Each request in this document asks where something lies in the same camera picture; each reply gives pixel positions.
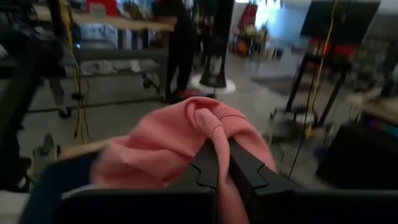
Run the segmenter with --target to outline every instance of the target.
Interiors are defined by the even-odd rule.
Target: wooden tabletop
[[[372,100],[377,95],[378,93],[376,92],[352,94],[347,97],[347,102],[367,114],[398,124],[398,97],[377,101]]]
[[[45,6],[35,5],[35,10],[41,21],[51,21],[50,10]],[[109,24],[117,29],[129,29],[129,30],[155,30],[155,31],[167,31],[172,32],[174,27],[168,24],[159,22],[146,22],[146,21],[135,21],[126,19],[123,17],[105,17],[97,18],[93,17],[87,13],[72,13],[73,20],[77,24]]]

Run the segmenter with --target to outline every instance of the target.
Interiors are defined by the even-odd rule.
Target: floor mat
[[[250,80],[282,96],[290,95],[290,92],[292,91],[294,84],[293,83],[294,80],[292,77],[278,77],[278,78],[252,77]],[[308,92],[310,89],[311,89],[310,83],[301,83],[297,92],[298,93]]]

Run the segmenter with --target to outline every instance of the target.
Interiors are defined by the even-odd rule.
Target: yellow cable
[[[78,70],[77,70],[77,62],[76,62],[76,60],[75,60],[75,57],[74,57],[74,54],[73,54],[73,41],[72,41],[72,34],[71,34],[71,32],[70,32],[70,20],[69,20],[69,18],[67,17],[67,11],[65,10],[65,5],[64,5],[64,2],[63,2],[63,0],[58,0],[58,2],[59,2],[59,6],[60,6],[60,14],[61,14],[61,18],[62,18],[62,21],[63,21],[63,24],[64,24],[64,26],[65,26],[65,30],[66,30],[66,32],[67,32],[67,39],[68,39],[68,44],[69,44],[69,48],[70,48],[70,51],[71,51],[71,55],[72,55],[72,57],[73,57],[73,61],[74,61],[74,63],[75,63],[75,66],[74,66],[74,68],[73,68],[73,81],[74,81],[74,84],[75,84],[75,89],[76,89],[76,92],[78,93],[78,94],[80,94],[80,89],[79,89],[79,86],[80,86],[80,81],[79,81],[79,77],[78,77]],[[83,143],[84,142],[84,139],[83,139],[83,125],[82,125],[82,121],[83,121],[83,115],[82,115],[82,110],[81,110],[81,102],[79,102],[78,103],[78,127],[77,127],[77,137],[78,138],[80,138],[80,141]]]
[[[330,27],[329,27],[329,32],[326,38],[326,42],[325,42],[325,46],[323,47],[323,53],[322,53],[322,59],[321,59],[321,64],[319,65],[319,69],[318,69],[318,74],[317,74],[317,79],[315,82],[315,86],[313,88],[313,93],[311,94],[311,107],[310,107],[310,111],[311,113],[313,112],[314,106],[315,106],[315,100],[317,99],[318,96],[318,91],[319,91],[319,87],[320,87],[320,77],[322,75],[322,68],[323,68],[323,61],[325,60],[325,54],[326,54],[326,50],[330,41],[330,36],[331,36],[331,32],[333,30],[333,25],[335,22],[335,11],[336,11],[336,7],[337,7],[338,1],[335,1],[334,5],[333,5],[333,9],[331,10],[331,22],[330,22]],[[312,123],[310,123],[308,125],[308,128],[305,130],[305,135],[307,137],[312,136],[313,135],[313,127],[312,127]]]

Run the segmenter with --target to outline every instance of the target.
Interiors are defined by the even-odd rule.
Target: white circular base
[[[195,75],[191,78],[191,85],[198,90],[204,91],[205,93],[216,93],[220,95],[228,95],[232,94],[236,91],[235,82],[232,80],[226,79],[226,87],[225,88],[216,88],[216,90],[212,87],[204,86],[200,84],[201,74]]]

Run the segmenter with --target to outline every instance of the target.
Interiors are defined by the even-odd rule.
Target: pink cloth
[[[215,145],[221,223],[249,223],[228,174],[228,138],[275,170],[268,145],[243,114],[217,100],[191,97],[141,119],[129,136],[112,140],[91,170],[93,183],[116,189],[159,189],[189,165],[206,138]]]

